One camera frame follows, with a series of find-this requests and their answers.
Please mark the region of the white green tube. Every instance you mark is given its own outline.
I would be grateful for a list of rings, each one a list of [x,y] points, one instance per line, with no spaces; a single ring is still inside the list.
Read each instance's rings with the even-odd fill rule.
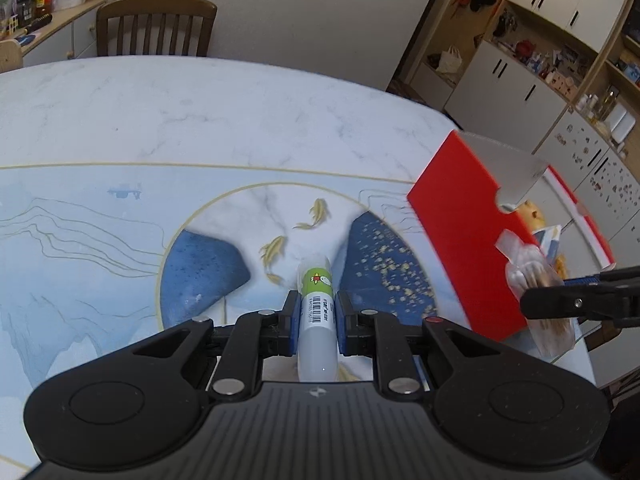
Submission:
[[[297,341],[297,370],[301,382],[337,380],[337,331],[330,263],[312,254],[298,266],[302,296]]]

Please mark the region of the spotted yellow plush toy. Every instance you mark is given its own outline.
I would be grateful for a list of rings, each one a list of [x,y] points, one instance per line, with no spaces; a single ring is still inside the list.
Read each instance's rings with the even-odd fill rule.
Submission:
[[[531,200],[526,200],[516,208],[518,218],[526,225],[529,233],[536,233],[547,226],[546,218],[540,208]]]

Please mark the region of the orange snack packet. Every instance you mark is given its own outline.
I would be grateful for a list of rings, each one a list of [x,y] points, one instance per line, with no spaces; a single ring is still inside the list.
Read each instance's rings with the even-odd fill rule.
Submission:
[[[570,277],[570,274],[568,274],[567,271],[566,259],[563,255],[557,255],[553,260],[552,266],[555,270],[555,273],[558,274],[563,281],[567,280]]]

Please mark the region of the white grey tissue pack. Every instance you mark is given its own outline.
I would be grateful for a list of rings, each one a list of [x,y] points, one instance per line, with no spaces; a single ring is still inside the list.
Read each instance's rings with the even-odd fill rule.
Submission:
[[[556,258],[558,258],[561,232],[562,226],[560,224],[545,226],[533,232],[533,237],[540,251],[552,266],[555,264]]]

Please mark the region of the red shoe box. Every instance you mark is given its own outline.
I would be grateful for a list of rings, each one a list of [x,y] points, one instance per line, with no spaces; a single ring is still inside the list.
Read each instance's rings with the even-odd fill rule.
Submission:
[[[534,242],[515,209],[538,183],[548,185],[575,222],[589,271],[611,269],[608,242],[562,177],[548,162],[512,146],[451,131],[407,195],[471,330],[494,341],[526,326],[506,284],[506,256],[496,244],[506,231],[525,244]]]

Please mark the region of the white storage cabinets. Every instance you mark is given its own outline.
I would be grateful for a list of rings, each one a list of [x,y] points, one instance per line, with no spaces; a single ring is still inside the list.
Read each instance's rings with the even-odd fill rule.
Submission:
[[[455,46],[462,67],[436,72]],[[459,127],[542,157],[639,260],[639,0],[433,0],[400,66]]]

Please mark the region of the white tote bag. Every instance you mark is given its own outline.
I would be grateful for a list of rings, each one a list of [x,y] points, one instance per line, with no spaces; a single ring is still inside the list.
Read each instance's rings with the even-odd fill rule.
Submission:
[[[455,46],[450,46],[447,50],[442,51],[436,72],[443,75],[455,75],[461,70],[462,63],[460,50]]]

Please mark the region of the brown wooden chair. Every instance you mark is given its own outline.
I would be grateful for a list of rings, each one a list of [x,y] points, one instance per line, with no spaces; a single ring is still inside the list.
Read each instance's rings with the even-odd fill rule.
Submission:
[[[216,16],[208,0],[113,0],[96,11],[96,53],[205,58]]]

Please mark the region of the white sideboard cabinet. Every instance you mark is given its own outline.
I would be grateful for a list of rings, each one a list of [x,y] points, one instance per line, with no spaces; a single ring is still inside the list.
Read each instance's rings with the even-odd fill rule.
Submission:
[[[35,39],[21,46],[23,67],[95,58],[96,10],[107,0],[86,0],[80,6],[55,11],[52,21],[35,31]]]

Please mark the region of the wooden child chair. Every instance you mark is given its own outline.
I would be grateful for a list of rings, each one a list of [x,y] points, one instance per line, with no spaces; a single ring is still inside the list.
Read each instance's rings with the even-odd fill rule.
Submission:
[[[23,67],[23,55],[20,44],[14,39],[0,42],[0,73],[12,72]]]

